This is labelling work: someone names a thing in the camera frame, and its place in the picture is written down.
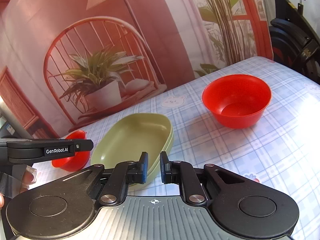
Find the person's left hand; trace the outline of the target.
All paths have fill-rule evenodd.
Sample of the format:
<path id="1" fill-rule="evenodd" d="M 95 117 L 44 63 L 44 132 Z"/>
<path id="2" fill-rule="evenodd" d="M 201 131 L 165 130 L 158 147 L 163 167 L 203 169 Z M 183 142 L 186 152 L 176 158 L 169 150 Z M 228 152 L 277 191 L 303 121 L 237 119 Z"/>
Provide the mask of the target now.
<path id="1" fill-rule="evenodd" d="M 36 182 L 37 170 L 28 165 L 9 166 L 9 171 L 14 169 L 14 174 L 1 171 L 1 209 L 4 207 L 5 198 L 12 199 L 19 193 L 27 191 L 29 186 Z"/>

